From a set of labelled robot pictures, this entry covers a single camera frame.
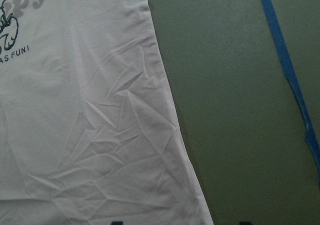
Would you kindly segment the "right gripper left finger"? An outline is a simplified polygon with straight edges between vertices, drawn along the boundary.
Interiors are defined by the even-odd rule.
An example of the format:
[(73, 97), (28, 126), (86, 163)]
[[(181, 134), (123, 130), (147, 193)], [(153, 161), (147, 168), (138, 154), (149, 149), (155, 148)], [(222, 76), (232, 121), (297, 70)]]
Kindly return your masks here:
[(121, 220), (112, 221), (110, 225), (124, 225), (124, 222)]

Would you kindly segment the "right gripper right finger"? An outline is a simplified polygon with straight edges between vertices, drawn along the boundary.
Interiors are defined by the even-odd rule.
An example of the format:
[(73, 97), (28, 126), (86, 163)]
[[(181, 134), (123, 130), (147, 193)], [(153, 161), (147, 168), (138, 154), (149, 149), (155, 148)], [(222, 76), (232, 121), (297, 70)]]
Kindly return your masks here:
[(239, 225), (252, 225), (250, 221), (240, 221)]

